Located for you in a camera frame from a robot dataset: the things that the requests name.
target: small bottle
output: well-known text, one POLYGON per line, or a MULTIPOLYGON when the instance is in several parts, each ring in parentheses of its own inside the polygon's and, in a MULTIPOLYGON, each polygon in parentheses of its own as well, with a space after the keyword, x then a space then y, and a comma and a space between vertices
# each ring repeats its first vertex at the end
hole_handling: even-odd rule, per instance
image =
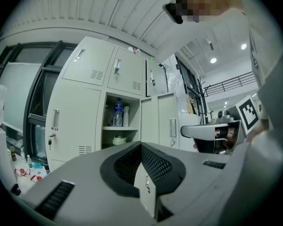
POLYGON ((32 162, 32 159, 30 158, 30 155, 27 155, 27 163, 28 163, 29 168, 33 167, 33 162, 32 162))
POLYGON ((13 161, 16 161, 17 158, 16 158, 16 153, 15 153, 15 147, 13 145, 11 145, 9 149, 10 149, 11 159, 13 161))
POLYGON ((22 160, 25 162, 25 153, 23 151, 23 148, 21 148, 21 157, 22 157, 22 160))
POLYGON ((123 103, 121 98, 117 98, 117 103, 114 106, 113 126, 123 126, 123 103))

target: mesh vent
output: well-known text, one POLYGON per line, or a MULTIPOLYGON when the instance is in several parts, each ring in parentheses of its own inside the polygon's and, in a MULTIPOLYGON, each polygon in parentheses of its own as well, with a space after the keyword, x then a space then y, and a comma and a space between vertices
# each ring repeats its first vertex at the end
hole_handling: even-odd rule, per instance
POLYGON ((114 164, 117 175, 127 183, 134 185, 135 174, 141 163, 141 148, 135 147, 114 164))
POLYGON ((53 219, 74 187, 73 183, 62 181, 36 208, 36 211, 44 217, 53 219))
POLYGON ((97 71, 97 70, 93 70, 90 76, 90 78, 96 79, 96 80, 101 80, 102 77, 103 77, 103 72, 97 71))
POLYGON ((133 89, 141 90, 141 84, 133 81, 133 89))
POLYGON ((214 161, 205 161, 203 165, 212 167, 212 168, 218 168, 223 169, 226 165, 226 163, 220 163, 220 162, 214 162, 214 161))
POLYGON ((158 157, 144 146, 141 148, 141 158, 142 164, 153 183, 164 179, 172 170, 171 163, 158 157))
POLYGON ((83 146, 83 145, 79 146, 79 154, 80 155, 88 154, 88 153, 91 153, 91 152, 92 152, 91 146, 83 146))

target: black window frame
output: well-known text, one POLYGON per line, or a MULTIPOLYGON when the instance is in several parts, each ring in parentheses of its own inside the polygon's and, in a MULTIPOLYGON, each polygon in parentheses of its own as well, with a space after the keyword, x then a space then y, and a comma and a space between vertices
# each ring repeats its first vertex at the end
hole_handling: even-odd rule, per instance
POLYGON ((62 70, 62 66, 55 66, 55 61, 58 59, 60 54, 64 49, 75 49, 77 44, 73 43, 64 43, 63 41, 59 42, 32 42, 32 43, 25 43, 21 44, 18 43, 13 46, 6 46, 3 52, 0 55, 0 79, 3 75, 3 72, 6 68, 8 62, 14 62, 19 53, 24 48, 51 48, 49 54, 45 57, 44 61, 42 62, 33 82, 31 88, 28 93, 28 97, 26 100, 25 111, 24 111, 24 118, 23 118, 23 147, 25 151, 25 157, 29 154, 32 158, 33 162, 40 162, 41 164, 44 163, 43 158, 39 158, 36 155, 36 147, 35 147, 35 132, 34 127, 36 125, 45 127, 46 124, 46 116, 38 116, 35 114, 31 114, 32 109, 32 100, 34 98, 36 88, 40 79, 45 73, 57 73, 59 74, 62 70))

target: wall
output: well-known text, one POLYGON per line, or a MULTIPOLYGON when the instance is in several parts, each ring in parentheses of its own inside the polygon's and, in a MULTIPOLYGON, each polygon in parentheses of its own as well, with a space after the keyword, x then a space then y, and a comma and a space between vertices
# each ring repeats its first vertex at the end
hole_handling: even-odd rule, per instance
MULTIPOLYGON (((235 60, 230 64, 220 67, 217 70, 207 73, 206 77, 203 78, 205 82, 202 87, 205 88, 209 85, 214 85, 239 75, 251 72, 251 61, 250 57, 246 56, 241 59, 235 60)), ((258 85, 256 82, 250 83, 248 85, 244 85, 242 87, 237 87, 226 92, 218 93, 215 95, 211 95, 206 98, 207 102, 212 102, 216 100, 220 100, 223 98, 229 98, 238 94, 246 93, 248 91, 258 89, 258 85)))

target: shelf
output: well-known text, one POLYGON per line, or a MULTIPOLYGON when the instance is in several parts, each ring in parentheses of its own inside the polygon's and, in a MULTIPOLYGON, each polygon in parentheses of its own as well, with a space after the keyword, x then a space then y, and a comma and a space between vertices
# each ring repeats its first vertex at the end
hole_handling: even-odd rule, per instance
POLYGON ((117 126, 103 126, 103 130, 138 130, 138 128, 134 127, 117 127, 117 126))

